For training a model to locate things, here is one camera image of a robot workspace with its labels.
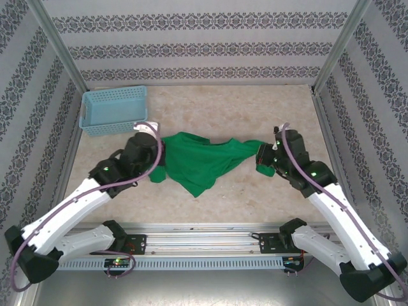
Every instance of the green cloth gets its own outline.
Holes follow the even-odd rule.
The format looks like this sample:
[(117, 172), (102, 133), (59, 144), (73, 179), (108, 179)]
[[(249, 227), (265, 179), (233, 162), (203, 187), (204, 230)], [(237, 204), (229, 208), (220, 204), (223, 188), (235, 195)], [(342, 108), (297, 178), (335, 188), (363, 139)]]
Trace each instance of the green cloth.
[[(164, 137), (162, 141), (166, 145), (166, 165), (158, 166), (149, 175), (150, 180), (160, 183), (166, 179), (167, 173), (194, 197), (210, 189), (218, 177), (255, 155), (263, 144), (259, 140), (242, 143), (234, 138), (226, 143), (211, 144), (207, 138), (185, 132)], [(273, 176), (275, 171), (266, 168), (257, 167), (257, 171)]]

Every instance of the damask wall pattern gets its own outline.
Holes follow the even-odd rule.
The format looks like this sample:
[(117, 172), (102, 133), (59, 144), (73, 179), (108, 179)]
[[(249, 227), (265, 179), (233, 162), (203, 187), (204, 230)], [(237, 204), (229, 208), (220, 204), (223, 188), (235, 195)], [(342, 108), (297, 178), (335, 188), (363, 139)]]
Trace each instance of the damask wall pattern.
[(3, 238), (54, 203), (80, 93), (23, 0), (0, 0), (0, 305), (11, 296)]
[(355, 1), (43, 3), (94, 88), (312, 84)]
[(408, 258), (406, 6), (372, 2), (320, 97), (359, 215)]

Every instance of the plastic basket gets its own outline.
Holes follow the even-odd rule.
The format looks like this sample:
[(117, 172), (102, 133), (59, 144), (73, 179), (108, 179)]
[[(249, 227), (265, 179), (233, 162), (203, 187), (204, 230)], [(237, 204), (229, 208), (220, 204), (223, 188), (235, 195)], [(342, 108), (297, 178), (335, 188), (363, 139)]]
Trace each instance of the plastic basket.
[(86, 92), (79, 126), (89, 136), (132, 132), (135, 122), (147, 120), (146, 95), (146, 86)]

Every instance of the marble floor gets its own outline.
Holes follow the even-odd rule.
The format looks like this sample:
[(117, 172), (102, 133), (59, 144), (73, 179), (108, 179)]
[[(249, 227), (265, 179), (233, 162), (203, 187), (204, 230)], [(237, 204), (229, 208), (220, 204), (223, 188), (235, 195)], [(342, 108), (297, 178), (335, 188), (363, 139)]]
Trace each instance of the marble floor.
[[(161, 136), (186, 131), (214, 143), (273, 142), (273, 127), (290, 122), (304, 137), (310, 157), (330, 164), (309, 88), (282, 86), (157, 86), (148, 87), (149, 120), (160, 122)], [(89, 137), (82, 133), (67, 194), (98, 161), (123, 148), (133, 133)], [(286, 222), (294, 217), (324, 221), (301, 194), (278, 175), (255, 171), (255, 157), (218, 178), (197, 198), (180, 184), (145, 179), (88, 215), (101, 222)]]

